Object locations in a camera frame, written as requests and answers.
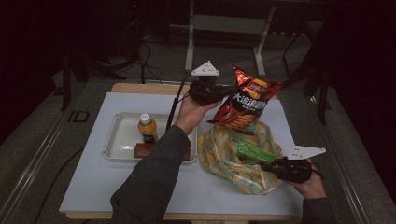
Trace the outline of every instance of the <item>food package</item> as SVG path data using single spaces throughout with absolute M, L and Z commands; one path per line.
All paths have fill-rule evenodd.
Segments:
M 256 123 L 268 101 L 282 87 L 282 83 L 264 81 L 248 75 L 233 65 L 237 91 L 222 104 L 209 123 L 225 125 L 240 133 L 254 134 Z

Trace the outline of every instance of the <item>potato chip bag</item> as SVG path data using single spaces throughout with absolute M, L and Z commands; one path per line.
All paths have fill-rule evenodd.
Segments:
M 240 133 L 254 134 L 256 123 L 268 101 L 282 87 L 282 83 L 263 81 L 249 76 L 233 65 L 236 75 L 237 91 L 222 104 L 209 123 L 225 125 Z

